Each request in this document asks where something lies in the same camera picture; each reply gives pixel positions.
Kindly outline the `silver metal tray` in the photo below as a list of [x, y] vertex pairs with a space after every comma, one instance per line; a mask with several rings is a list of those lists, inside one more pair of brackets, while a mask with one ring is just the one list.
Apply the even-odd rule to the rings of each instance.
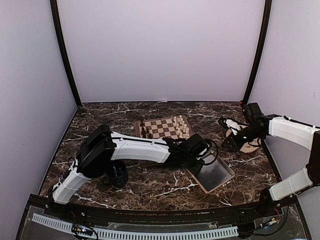
[[[211, 151], [202, 157], [201, 163], [211, 163], [215, 157], [216, 152]], [[206, 194], [213, 192], [235, 176], [235, 172], [219, 156], [210, 165], [201, 163], [188, 167], [187, 170]]]

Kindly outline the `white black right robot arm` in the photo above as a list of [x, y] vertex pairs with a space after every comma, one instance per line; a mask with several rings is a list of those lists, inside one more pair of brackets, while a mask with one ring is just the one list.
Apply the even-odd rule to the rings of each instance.
[[245, 144], [251, 145], [253, 141], [272, 136], [302, 146], [310, 152], [309, 161], [302, 170], [261, 193], [262, 201], [255, 205], [255, 213], [260, 217], [266, 217], [274, 210], [274, 202], [319, 186], [320, 128], [287, 116], [265, 115], [256, 102], [244, 105], [242, 110], [246, 120], [245, 124], [233, 118], [219, 118], [218, 123], [229, 131], [229, 135], [221, 145], [223, 148], [239, 152]]

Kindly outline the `wooden folding chess board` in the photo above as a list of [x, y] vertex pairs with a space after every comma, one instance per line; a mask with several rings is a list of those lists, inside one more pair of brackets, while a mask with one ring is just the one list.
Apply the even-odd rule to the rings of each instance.
[[[143, 120], [144, 126], [140, 126], [140, 122], [135, 124], [137, 137], [132, 142], [134, 149], [142, 154], [141, 160], [182, 167], [187, 158], [201, 159], [208, 148], [205, 140], [197, 133], [188, 139], [172, 138], [172, 119], [173, 116]], [[145, 138], [142, 136], [142, 127], [145, 129]]]

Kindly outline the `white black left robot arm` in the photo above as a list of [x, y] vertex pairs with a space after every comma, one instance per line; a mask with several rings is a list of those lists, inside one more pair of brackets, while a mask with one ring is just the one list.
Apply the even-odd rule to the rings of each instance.
[[206, 166], [204, 156], [217, 144], [195, 133], [185, 138], [148, 139], [123, 135], [100, 125], [81, 144], [67, 172], [48, 193], [51, 210], [60, 218], [71, 213], [71, 197], [86, 182], [106, 175], [115, 187], [129, 180], [125, 160], [149, 161], [173, 167], [200, 169]]

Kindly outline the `dark wooden chess knight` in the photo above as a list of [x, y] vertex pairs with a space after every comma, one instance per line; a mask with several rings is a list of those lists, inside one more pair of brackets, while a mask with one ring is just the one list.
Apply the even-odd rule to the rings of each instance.
[[141, 128], [141, 135], [142, 135], [143, 138], [146, 137], [146, 131], [145, 131], [144, 127]]

